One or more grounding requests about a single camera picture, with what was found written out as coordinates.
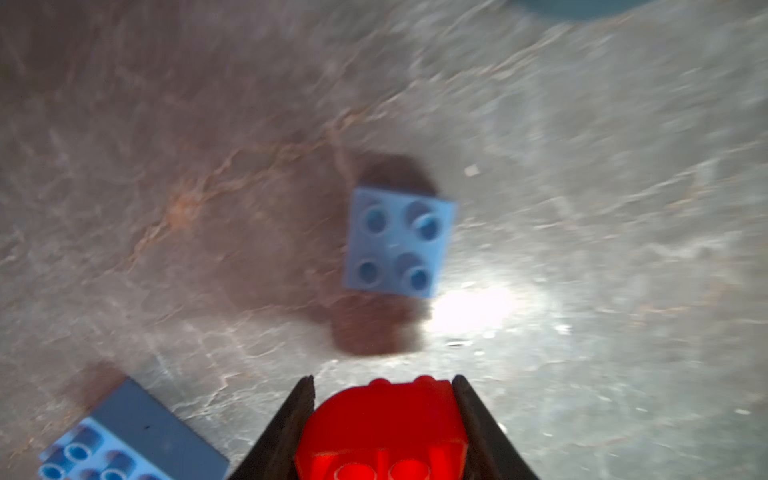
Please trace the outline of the small red lego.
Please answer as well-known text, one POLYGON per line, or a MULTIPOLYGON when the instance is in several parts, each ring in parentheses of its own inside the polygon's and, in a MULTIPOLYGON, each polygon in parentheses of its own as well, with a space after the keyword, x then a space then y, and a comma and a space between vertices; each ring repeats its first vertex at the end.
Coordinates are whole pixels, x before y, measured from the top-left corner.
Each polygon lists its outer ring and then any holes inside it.
POLYGON ((301 479, 458 480, 468 447, 449 381, 376 379, 314 411, 294 462, 301 479))

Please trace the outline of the blue long lego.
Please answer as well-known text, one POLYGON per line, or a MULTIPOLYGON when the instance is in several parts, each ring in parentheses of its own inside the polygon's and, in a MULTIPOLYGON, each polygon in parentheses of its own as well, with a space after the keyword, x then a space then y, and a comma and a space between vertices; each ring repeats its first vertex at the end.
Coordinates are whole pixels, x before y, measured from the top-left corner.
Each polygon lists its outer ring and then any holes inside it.
POLYGON ((131 378, 39 456, 41 479, 222 479, 229 460, 131 378))

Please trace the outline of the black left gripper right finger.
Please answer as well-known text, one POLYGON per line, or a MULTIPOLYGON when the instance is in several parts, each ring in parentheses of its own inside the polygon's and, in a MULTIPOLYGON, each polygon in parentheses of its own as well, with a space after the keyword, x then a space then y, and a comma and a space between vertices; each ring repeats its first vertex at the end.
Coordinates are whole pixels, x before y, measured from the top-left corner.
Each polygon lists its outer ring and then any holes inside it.
POLYGON ((457 375, 452 380, 452 388, 468 437, 462 478, 539 480, 501 430, 469 380, 457 375))

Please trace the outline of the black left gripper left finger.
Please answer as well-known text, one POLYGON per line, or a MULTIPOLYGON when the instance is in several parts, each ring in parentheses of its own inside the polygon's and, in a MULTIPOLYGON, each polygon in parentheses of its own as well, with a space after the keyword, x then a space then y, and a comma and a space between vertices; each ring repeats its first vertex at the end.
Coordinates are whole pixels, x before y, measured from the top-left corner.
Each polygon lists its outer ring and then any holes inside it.
POLYGON ((228 479, 297 480, 294 458, 315 397, 313 376, 302 377, 228 479))

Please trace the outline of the small blue lego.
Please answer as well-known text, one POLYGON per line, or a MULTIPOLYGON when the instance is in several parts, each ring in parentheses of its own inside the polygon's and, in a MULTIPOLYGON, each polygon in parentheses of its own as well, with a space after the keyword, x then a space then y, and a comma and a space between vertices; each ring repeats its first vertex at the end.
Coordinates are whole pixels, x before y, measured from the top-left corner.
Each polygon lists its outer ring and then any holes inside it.
POLYGON ((348 217, 344 286, 412 298, 433 297, 455 214, 453 201, 356 187, 348 217))

